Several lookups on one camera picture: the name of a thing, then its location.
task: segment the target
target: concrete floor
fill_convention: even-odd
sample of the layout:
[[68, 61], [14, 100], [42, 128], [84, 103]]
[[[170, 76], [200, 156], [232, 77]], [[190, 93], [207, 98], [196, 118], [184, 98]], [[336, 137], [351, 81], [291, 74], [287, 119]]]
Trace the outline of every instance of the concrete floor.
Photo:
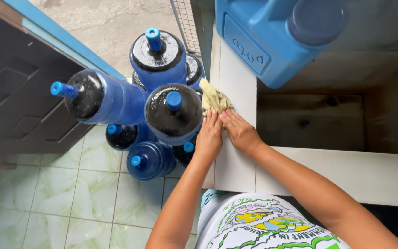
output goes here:
[[29, 0], [125, 77], [134, 40], [154, 26], [181, 37], [169, 0]]

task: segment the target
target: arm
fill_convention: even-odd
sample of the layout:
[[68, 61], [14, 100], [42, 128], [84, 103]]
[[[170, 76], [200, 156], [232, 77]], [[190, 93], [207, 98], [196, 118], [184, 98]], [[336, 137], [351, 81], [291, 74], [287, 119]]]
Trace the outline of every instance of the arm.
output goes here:
[[269, 147], [237, 113], [226, 111], [219, 118], [234, 146], [284, 185], [330, 232], [354, 249], [398, 249], [398, 239], [336, 184]]
[[162, 208], [146, 249], [184, 249], [190, 236], [203, 181], [222, 147], [222, 122], [208, 111], [196, 140], [196, 150]]

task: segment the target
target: blue water gallon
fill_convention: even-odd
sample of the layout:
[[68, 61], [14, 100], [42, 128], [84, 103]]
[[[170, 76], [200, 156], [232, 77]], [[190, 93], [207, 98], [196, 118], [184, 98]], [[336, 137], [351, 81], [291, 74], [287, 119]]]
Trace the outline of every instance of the blue water gallon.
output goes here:
[[341, 0], [216, 0], [216, 30], [254, 74], [279, 88], [344, 29]]
[[143, 141], [156, 141], [156, 136], [145, 122], [134, 126], [111, 124], [105, 130], [105, 138], [113, 149], [119, 151], [129, 151]]
[[199, 82], [202, 78], [205, 78], [202, 63], [196, 56], [187, 54], [187, 86], [199, 88]]
[[160, 141], [171, 146], [183, 145], [202, 125], [199, 94], [183, 84], [160, 86], [146, 102], [145, 120]]
[[136, 73], [136, 71], [133, 71], [133, 74], [131, 76], [131, 83], [138, 85], [142, 87], [144, 90], [146, 90], [144, 84], [141, 82], [141, 79], [139, 78], [139, 75]]
[[176, 162], [183, 166], [188, 166], [196, 151], [196, 139], [199, 132], [187, 143], [180, 146], [173, 146], [173, 156]]
[[137, 144], [127, 156], [128, 172], [140, 181], [166, 176], [175, 166], [172, 148], [152, 141]]
[[187, 84], [185, 47], [169, 32], [150, 27], [130, 48], [130, 62], [151, 93], [167, 83]]
[[144, 120], [147, 92], [95, 69], [76, 73], [67, 84], [54, 82], [50, 91], [65, 98], [67, 110], [81, 123], [133, 126]]

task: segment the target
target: tiled floor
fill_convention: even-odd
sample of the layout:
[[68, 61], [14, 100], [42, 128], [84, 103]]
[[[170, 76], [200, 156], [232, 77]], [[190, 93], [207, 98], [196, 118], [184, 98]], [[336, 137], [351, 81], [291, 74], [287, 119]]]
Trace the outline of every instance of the tiled floor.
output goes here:
[[[126, 156], [96, 126], [61, 157], [19, 157], [16, 170], [0, 172], [0, 248], [143, 249], [184, 167], [139, 182], [127, 173]], [[198, 202], [188, 249], [199, 213]]]

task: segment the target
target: hand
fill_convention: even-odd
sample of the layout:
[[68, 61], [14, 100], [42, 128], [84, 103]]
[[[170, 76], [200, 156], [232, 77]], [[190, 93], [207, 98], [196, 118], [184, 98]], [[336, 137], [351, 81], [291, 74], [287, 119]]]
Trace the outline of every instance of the hand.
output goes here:
[[216, 110], [208, 110], [203, 118], [202, 128], [196, 139], [194, 156], [206, 159], [210, 164], [216, 159], [222, 148], [222, 121]]
[[251, 126], [239, 114], [225, 110], [219, 115], [224, 127], [228, 130], [233, 145], [247, 156], [253, 157], [257, 150], [265, 143], [257, 134], [256, 128]]

